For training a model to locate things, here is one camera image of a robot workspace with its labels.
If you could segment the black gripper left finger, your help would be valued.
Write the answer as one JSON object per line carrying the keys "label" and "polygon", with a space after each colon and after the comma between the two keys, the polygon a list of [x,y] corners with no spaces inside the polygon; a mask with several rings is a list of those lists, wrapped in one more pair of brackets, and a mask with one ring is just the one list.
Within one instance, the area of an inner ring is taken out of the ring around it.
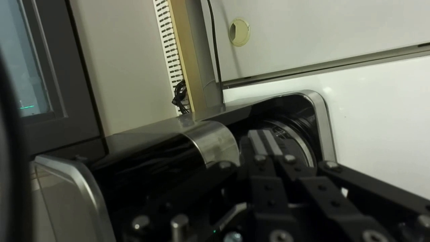
{"label": "black gripper left finger", "polygon": [[284,152],[267,129],[253,129],[241,141],[242,159],[249,181],[250,242],[302,242],[297,219],[289,208],[284,181],[276,163],[284,160]]}

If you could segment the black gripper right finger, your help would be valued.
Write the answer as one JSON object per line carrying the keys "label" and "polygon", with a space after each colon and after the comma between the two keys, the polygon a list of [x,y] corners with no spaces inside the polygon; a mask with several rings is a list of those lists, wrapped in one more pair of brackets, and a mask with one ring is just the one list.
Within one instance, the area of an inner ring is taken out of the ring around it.
{"label": "black gripper right finger", "polygon": [[286,155],[277,171],[328,242],[430,242],[430,200],[423,196],[332,161],[308,167]]}

